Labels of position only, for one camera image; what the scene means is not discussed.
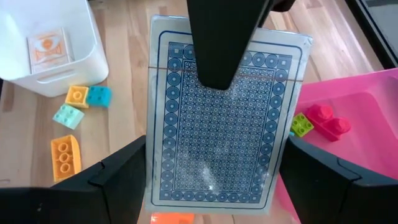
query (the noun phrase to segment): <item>wood grain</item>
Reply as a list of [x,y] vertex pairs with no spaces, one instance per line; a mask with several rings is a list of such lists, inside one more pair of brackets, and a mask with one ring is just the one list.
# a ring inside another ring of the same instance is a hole
[[[110,108],[83,110],[83,121],[71,131],[52,121],[65,96],[45,98],[5,82],[0,99],[0,187],[51,186],[53,138],[75,135],[85,169],[146,133],[150,18],[188,16],[186,1],[95,0],[91,6],[109,63],[109,77],[102,84],[113,90]],[[313,37],[307,83],[382,69],[344,0],[297,0],[289,12],[272,12],[265,27]],[[142,211],[139,223],[149,220],[150,213]],[[195,217],[195,223],[206,224],[293,222],[277,198],[270,215]]]

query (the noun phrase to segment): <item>lego brick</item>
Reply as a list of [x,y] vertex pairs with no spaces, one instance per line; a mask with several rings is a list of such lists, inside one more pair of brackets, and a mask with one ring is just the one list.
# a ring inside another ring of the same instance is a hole
[[69,87],[65,103],[78,108],[88,108],[89,106],[86,103],[87,94],[88,87],[71,86]]
[[303,113],[299,113],[298,115],[294,116],[292,122],[292,131],[298,137],[303,137],[312,129],[312,123],[304,116]]
[[192,213],[153,213],[150,224],[193,224]]
[[70,129],[75,129],[84,115],[85,114],[80,110],[67,104],[63,104],[54,115],[53,120]]
[[51,140],[54,182],[60,182],[81,171],[80,149],[73,135]]
[[318,131],[329,141],[338,141],[341,135],[351,129],[349,121],[345,118],[335,118],[333,109],[328,105],[312,105],[305,112],[306,117]]
[[90,86],[86,102],[92,106],[109,107],[112,91],[106,86]]

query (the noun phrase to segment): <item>blue lego brick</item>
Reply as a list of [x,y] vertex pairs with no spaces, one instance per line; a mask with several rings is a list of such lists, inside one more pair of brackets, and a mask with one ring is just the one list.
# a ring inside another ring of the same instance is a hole
[[92,106],[109,107],[112,98],[112,91],[106,86],[90,86],[86,103]]
[[84,115],[80,110],[63,104],[52,119],[70,129],[75,129]]

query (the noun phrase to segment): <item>orange lego brick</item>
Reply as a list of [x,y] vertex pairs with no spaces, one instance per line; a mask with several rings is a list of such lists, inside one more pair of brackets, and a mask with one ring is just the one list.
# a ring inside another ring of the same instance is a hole
[[86,103],[87,94],[88,87],[71,86],[69,87],[65,103],[79,108],[88,108],[88,104]]
[[51,140],[54,182],[60,182],[81,171],[80,149],[73,135]]
[[150,224],[193,224],[192,213],[153,213]]

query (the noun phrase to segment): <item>white plastic container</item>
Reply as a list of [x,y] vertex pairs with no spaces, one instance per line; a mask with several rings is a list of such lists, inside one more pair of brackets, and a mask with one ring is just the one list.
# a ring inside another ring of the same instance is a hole
[[[31,73],[27,37],[64,28],[74,61]],[[44,96],[70,85],[94,85],[109,73],[100,33],[86,0],[0,0],[0,78]]]

